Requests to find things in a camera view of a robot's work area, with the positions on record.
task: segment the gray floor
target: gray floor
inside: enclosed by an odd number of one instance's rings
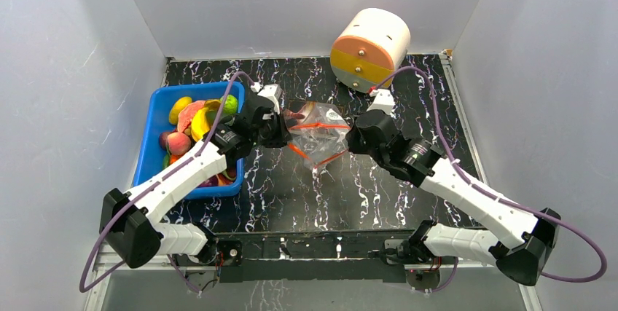
[[[517,284],[494,268],[459,269],[450,286],[429,298],[407,284],[374,280],[266,280],[220,284],[197,299],[174,271],[125,270],[112,275],[103,305],[106,311],[525,310]]]

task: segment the cable connector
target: cable connector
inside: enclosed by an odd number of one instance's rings
[[[254,82],[251,84],[251,91],[258,93],[262,89],[262,85],[259,82]]]

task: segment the metal frame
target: metal frame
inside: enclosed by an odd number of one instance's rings
[[[466,117],[464,107],[462,105],[461,99],[459,97],[457,84],[455,81],[455,75],[453,73],[453,68],[450,64],[449,57],[445,54],[439,54],[442,67],[444,69],[445,78],[447,80],[451,95],[457,107],[457,112],[459,114],[459,119],[461,121],[461,125],[463,128],[463,133],[466,136],[468,141],[468,146],[470,148],[470,152],[472,153],[472,159],[474,161],[474,166],[477,169],[479,179],[486,182],[487,178],[485,176],[485,171],[483,169],[482,163],[480,162],[479,154],[477,151],[476,143],[474,142],[474,137],[472,135],[472,131],[470,129],[470,125],[468,123],[468,119]],[[95,260],[93,267],[93,279],[97,278],[99,275],[110,269],[112,266],[121,261],[121,258],[113,251],[113,249],[104,243],[101,246],[101,249],[97,255],[97,259]],[[444,268],[452,268],[452,264],[444,264],[442,265]],[[477,261],[460,261],[458,268],[487,268],[487,265],[481,264]],[[187,271],[214,271],[214,267],[212,266],[188,266],[185,267]],[[405,265],[403,266],[405,269],[428,269],[429,265]],[[129,267],[121,266],[118,270],[128,270]],[[165,256],[156,256],[151,261],[149,261],[144,266],[140,267],[140,269],[145,270],[164,270],[164,271],[174,271],[174,268],[170,265],[169,260]],[[90,290],[88,294],[88,298],[86,301],[85,311],[100,311],[103,307],[103,302],[105,300],[107,288],[109,286],[109,278],[105,279],[97,286],[95,286],[92,290]],[[534,287],[526,287],[519,286],[520,293],[522,295],[522,299],[527,311],[542,311],[541,303],[536,294],[536,289]]]

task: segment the watermelon slice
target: watermelon slice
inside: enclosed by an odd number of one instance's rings
[[[191,121],[193,117],[197,113],[197,111],[201,110],[204,107],[205,100],[199,100],[195,102],[191,102],[178,114],[178,126],[176,129],[183,133],[185,129],[191,125]]]

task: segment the lime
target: lime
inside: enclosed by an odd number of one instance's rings
[[[223,98],[219,100],[223,103],[223,113],[234,114],[238,112],[238,100],[234,96],[228,95],[225,102],[223,102]]]

